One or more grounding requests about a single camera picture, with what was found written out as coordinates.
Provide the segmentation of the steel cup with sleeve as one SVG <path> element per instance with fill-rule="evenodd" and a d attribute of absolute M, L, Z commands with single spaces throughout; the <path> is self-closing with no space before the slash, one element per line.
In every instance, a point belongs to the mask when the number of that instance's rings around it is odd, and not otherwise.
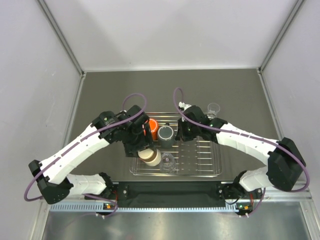
<path fill-rule="evenodd" d="M 161 162 L 161 152 L 156 149 L 145 149 L 137 152 L 138 158 L 150 167 L 155 167 Z"/>

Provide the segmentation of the dark grey ceramic mug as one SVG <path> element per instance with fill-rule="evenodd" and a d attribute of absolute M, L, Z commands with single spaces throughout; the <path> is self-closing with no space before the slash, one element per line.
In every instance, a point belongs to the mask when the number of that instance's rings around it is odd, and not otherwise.
<path fill-rule="evenodd" d="M 175 143 L 174 130 L 169 125 L 161 126 L 157 131 L 157 141 L 158 144 L 163 149 L 171 148 Z"/>

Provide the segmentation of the orange mug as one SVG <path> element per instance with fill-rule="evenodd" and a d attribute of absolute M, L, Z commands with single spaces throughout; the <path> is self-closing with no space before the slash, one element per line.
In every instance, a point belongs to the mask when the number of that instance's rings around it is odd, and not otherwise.
<path fill-rule="evenodd" d="M 159 129 L 159 123 L 154 118 L 149 119 L 149 127 L 151 131 L 151 136 L 154 141 L 158 139 L 158 129 Z"/>

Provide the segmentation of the clear plastic cup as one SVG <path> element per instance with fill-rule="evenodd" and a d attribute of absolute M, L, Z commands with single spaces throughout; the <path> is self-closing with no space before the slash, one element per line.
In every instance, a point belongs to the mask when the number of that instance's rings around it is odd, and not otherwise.
<path fill-rule="evenodd" d="M 211 119 L 216 118 L 220 110 L 221 108 L 219 104 L 215 102 L 208 104 L 207 106 L 208 117 Z"/>
<path fill-rule="evenodd" d="M 177 168 L 177 163 L 171 153 L 164 152 L 161 154 L 159 169 L 161 173 L 172 174 Z"/>

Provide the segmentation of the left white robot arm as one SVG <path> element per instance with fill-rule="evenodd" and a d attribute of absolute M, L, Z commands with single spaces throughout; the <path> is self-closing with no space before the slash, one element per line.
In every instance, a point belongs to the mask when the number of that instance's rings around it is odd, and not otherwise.
<path fill-rule="evenodd" d="M 63 149 L 42 161 L 33 160 L 28 167 L 42 198 L 53 205 L 68 196 L 89 195 L 109 198 L 115 190 L 104 172 L 74 175 L 71 172 L 97 151 L 121 142 L 126 157 L 137 157 L 145 150 L 155 150 L 150 118 L 138 105 L 117 114 L 104 111 Z"/>

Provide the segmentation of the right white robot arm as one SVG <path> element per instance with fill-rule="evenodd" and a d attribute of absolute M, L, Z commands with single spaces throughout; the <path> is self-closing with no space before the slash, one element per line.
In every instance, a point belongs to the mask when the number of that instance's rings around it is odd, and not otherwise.
<path fill-rule="evenodd" d="M 179 102 L 177 109 L 181 114 L 177 141 L 189 142 L 200 137 L 236 149 L 263 163 L 263 167 L 244 170 L 234 179 L 231 188 L 238 198 L 246 198 L 252 191 L 266 187 L 283 192 L 295 191 L 294 186 L 306 169 L 306 162 L 292 139 L 260 137 L 221 118 L 210 118 L 196 105 Z"/>

